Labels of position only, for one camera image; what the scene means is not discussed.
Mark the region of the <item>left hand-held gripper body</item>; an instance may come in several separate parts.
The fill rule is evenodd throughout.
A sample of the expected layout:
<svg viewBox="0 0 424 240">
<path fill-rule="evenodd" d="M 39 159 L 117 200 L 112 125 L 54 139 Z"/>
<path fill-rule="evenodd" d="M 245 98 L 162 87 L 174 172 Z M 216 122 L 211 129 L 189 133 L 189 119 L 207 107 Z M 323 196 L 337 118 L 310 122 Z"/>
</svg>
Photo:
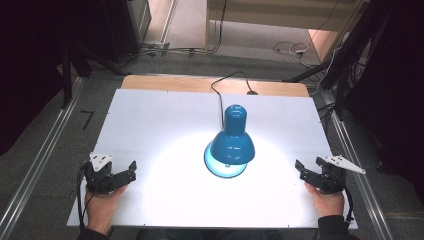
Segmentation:
<svg viewBox="0 0 424 240">
<path fill-rule="evenodd" d="M 113 192 L 112 156 L 89 154 L 89 161 L 83 170 L 88 190 L 93 194 L 108 195 Z"/>
</svg>

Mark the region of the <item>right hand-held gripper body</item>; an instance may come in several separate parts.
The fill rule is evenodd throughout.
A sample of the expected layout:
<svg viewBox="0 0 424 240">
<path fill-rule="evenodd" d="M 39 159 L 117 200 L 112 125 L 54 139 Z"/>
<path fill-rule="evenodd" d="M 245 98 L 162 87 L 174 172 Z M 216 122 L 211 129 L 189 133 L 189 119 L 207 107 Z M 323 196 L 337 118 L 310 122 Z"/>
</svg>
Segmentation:
<svg viewBox="0 0 424 240">
<path fill-rule="evenodd" d="M 330 171 L 323 171 L 321 169 L 321 184 L 316 186 L 320 189 L 324 194 L 333 194 L 337 192 L 341 192 L 346 186 L 346 172 L 352 171 L 359 174 L 366 174 L 366 170 L 361 168 L 345 157 L 332 156 L 322 158 L 326 162 L 331 164 Z"/>
</svg>

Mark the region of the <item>person's right hand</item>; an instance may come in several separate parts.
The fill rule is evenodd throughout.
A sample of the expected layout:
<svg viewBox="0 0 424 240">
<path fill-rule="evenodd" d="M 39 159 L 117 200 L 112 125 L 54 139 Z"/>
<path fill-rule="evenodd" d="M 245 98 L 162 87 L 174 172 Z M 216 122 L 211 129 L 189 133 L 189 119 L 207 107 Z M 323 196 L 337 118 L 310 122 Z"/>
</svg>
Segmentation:
<svg viewBox="0 0 424 240">
<path fill-rule="evenodd" d="M 342 216 L 344 214 L 344 195 L 341 192 L 325 195 L 308 183 L 304 183 L 304 186 L 312 196 L 314 206 L 320 217 Z"/>
</svg>

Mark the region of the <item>person's left hand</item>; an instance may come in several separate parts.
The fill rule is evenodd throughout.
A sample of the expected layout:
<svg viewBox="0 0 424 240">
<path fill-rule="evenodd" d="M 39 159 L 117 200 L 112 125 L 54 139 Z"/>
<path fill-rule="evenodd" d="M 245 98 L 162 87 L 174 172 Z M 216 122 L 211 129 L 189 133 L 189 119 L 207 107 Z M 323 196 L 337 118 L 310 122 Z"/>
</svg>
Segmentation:
<svg viewBox="0 0 424 240">
<path fill-rule="evenodd" d="M 87 228 L 107 235 L 121 195 L 126 186 L 121 187 L 109 195 L 97 195 L 86 190 L 85 207 L 88 216 Z"/>
</svg>

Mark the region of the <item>white board sheet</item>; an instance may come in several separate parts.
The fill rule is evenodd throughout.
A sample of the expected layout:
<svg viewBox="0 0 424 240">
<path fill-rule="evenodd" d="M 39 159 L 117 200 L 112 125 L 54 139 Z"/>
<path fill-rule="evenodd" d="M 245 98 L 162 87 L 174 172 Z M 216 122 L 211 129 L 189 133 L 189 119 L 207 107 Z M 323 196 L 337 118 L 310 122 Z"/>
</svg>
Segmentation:
<svg viewBox="0 0 424 240">
<path fill-rule="evenodd" d="M 213 175 L 204 151 L 221 129 L 222 107 L 247 111 L 256 154 L 239 176 Z M 119 200 L 116 226 L 314 228 L 318 214 L 295 168 L 318 171 L 330 155 L 309 97 L 119 89 L 94 148 L 136 180 Z"/>
</svg>

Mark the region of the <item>blue desk lamp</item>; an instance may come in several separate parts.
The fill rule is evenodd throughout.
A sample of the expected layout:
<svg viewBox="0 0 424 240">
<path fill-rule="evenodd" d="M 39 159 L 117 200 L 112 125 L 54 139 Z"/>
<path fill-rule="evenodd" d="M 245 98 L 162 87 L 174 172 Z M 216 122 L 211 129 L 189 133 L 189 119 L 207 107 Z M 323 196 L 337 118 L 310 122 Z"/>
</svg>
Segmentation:
<svg viewBox="0 0 424 240">
<path fill-rule="evenodd" d="M 239 176 L 255 157 L 254 143 L 246 132 L 247 111 L 241 105 L 231 105 L 224 111 L 223 129 L 207 145 L 204 162 L 215 176 Z"/>
</svg>

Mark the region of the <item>black metal stand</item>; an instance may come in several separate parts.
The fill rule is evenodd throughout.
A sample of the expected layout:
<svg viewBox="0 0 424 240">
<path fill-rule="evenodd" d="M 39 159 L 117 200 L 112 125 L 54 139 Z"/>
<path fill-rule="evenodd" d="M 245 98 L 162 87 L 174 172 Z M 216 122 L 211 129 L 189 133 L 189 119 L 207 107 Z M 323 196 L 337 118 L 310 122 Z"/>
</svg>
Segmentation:
<svg viewBox="0 0 424 240">
<path fill-rule="evenodd" d="M 118 67 L 115 67 L 107 60 L 95 54 L 87 47 L 81 44 L 67 43 L 62 48 L 62 78 L 63 78 L 63 103 L 62 108 L 65 109 L 71 102 L 73 97 L 72 90 L 72 70 L 75 70 L 80 77 L 89 77 L 91 75 L 91 68 L 88 60 L 92 59 L 99 63 L 111 72 L 125 76 Z"/>
<path fill-rule="evenodd" d="M 337 85 L 333 111 L 339 118 L 342 118 L 343 99 L 348 87 L 351 66 L 359 58 L 359 54 L 367 43 L 377 36 L 379 30 L 384 28 L 384 23 L 391 12 L 388 6 L 389 2 L 390 0 L 370 0 L 367 9 L 359 18 L 345 42 L 332 52 L 331 59 L 288 79 L 287 83 L 299 83 L 307 77 L 325 70 L 325 76 L 317 84 L 317 87 L 324 91 L 331 90 L 334 85 Z"/>
</svg>

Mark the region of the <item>grey power strip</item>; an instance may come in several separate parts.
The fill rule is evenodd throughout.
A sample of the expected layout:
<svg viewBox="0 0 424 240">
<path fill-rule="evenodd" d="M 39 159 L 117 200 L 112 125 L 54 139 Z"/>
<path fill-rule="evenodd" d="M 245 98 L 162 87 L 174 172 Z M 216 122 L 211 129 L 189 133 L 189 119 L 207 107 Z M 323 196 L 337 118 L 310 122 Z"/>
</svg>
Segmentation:
<svg viewBox="0 0 424 240">
<path fill-rule="evenodd" d="M 166 42 L 166 43 L 161 43 L 161 42 L 143 43 L 141 45 L 141 50 L 143 52 L 149 52 L 149 53 L 163 52 L 163 51 L 167 51 L 169 49 L 169 46 L 170 46 L 169 42 Z"/>
</svg>

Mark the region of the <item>black cabinet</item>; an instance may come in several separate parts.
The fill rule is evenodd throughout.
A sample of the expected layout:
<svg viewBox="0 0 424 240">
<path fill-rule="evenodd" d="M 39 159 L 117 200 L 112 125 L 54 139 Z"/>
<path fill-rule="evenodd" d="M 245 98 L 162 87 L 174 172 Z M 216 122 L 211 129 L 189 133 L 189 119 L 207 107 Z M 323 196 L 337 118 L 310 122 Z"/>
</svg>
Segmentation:
<svg viewBox="0 0 424 240">
<path fill-rule="evenodd" d="M 110 60 L 139 53 L 152 20 L 148 0 L 103 0 L 112 37 Z"/>
</svg>

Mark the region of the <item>light wooden desk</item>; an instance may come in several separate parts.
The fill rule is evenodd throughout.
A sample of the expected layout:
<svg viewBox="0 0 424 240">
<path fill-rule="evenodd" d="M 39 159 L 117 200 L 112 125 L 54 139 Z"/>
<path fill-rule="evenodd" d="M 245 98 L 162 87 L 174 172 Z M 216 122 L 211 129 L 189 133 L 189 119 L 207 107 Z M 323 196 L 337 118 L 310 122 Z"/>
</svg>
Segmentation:
<svg viewBox="0 0 424 240">
<path fill-rule="evenodd" d="M 308 29 L 321 62 L 330 58 L 338 42 L 353 30 L 368 0 L 206 0 L 205 46 L 209 22 L 230 22 Z"/>
</svg>

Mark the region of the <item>metal floor rail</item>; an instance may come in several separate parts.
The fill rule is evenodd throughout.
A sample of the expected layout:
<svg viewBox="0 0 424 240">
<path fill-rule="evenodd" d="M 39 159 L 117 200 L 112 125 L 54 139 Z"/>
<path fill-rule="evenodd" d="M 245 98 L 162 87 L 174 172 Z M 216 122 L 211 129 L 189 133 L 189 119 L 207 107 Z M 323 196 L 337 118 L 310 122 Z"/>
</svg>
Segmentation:
<svg viewBox="0 0 424 240">
<path fill-rule="evenodd" d="M 23 179 L 20 181 L 19 187 L 11 196 L 7 207 L 1 214 L 0 240 L 7 240 L 7 238 L 11 235 L 20 214 L 27 204 L 39 177 L 49 161 L 50 155 L 54 150 L 58 139 L 60 138 L 62 131 L 72 114 L 75 104 L 80 96 L 82 87 L 83 78 L 77 77 L 71 86 L 71 93 L 73 96 L 66 106 L 56 114 L 56 118 L 49 128 L 48 134 L 45 138 L 42 138 L 42 145 L 31 159 L 29 168 Z"/>
<path fill-rule="evenodd" d="M 348 130 L 347 117 L 340 118 L 335 110 L 330 112 L 328 120 L 328 140 L 332 150 L 341 154 L 354 164 L 364 167 L 353 142 L 352 134 Z M 358 225 L 356 234 L 362 240 L 395 240 L 383 209 L 377 199 L 370 182 L 371 170 L 365 175 L 359 173 L 348 174 L 348 188 L 354 201 L 355 221 Z"/>
</svg>

